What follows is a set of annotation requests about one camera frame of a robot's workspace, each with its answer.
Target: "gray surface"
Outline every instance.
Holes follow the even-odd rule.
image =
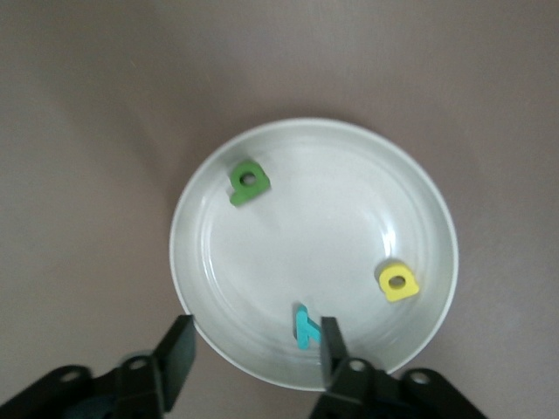
[[[219,144],[323,116],[407,150],[456,223],[459,286],[412,362],[486,414],[556,417],[559,3],[2,2],[0,399],[101,374],[182,312],[176,200]],[[316,394],[198,341],[169,417],[306,417]]]

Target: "white plate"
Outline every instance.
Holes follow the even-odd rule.
[[[240,207],[229,174],[252,159],[272,187]],[[404,261],[420,292],[389,303],[375,270]],[[176,291],[197,330],[262,380],[323,389],[319,345],[299,350],[293,308],[335,316],[349,352],[392,372],[440,327],[458,245],[445,202],[406,153],[343,122],[283,120],[245,132],[190,179],[170,235]]]

